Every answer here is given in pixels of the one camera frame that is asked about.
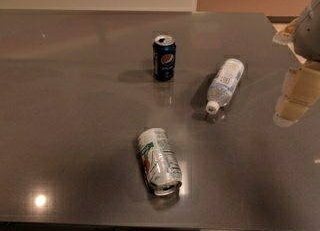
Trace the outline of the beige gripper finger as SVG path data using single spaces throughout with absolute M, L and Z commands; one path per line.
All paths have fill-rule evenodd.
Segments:
M 272 38 L 274 43 L 288 45 L 293 42 L 298 19 L 295 18 L 283 29 L 280 29 Z
M 274 123 L 279 127 L 290 127 L 319 99 L 320 63 L 306 61 L 299 68 L 290 68 L 275 107 Z

